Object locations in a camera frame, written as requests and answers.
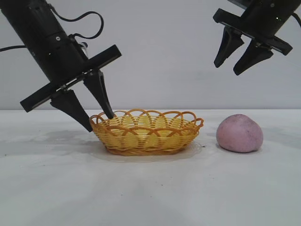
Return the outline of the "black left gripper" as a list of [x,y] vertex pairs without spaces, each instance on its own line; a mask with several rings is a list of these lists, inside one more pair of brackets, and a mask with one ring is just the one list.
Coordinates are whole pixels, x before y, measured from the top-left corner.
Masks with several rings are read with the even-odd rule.
[[51,99],[50,104],[66,113],[88,132],[92,132],[89,116],[83,109],[73,90],[69,87],[84,81],[84,85],[94,96],[105,115],[114,117],[101,68],[121,56],[116,45],[89,59],[81,50],[77,41],[57,46],[55,50],[44,58],[38,59],[38,65],[50,80],[50,83],[21,101],[25,111],[30,112],[42,103]]

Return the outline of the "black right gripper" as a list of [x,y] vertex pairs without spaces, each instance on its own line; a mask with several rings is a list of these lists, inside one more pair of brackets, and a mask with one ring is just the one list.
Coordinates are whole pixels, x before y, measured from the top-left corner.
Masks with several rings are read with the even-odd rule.
[[278,38],[276,33],[301,5],[299,0],[232,0],[231,2],[243,8],[244,12],[241,16],[237,16],[220,8],[214,14],[213,20],[224,25],[221,45],[214,60],[216,68],[219,68],[244,44],[242,35],[252,40],[233,68],[235,75],[240,75],[255,64],[270,59],[273,56],[271,49],[285,56],[293,49],[290,44]]

